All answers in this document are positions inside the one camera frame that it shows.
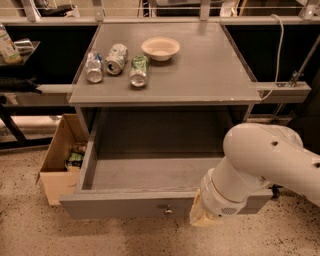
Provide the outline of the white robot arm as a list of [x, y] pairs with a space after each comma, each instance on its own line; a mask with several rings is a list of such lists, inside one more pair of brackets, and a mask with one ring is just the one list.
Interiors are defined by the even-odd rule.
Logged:
[[242, 123], [227, 132], [223, 152], [201, 180], [189, 214], [191, 225], [208, 227], [239, 214], [249, 197], [271, 184], [320, 205], [320, 156], [305, 149], [294, 130]]

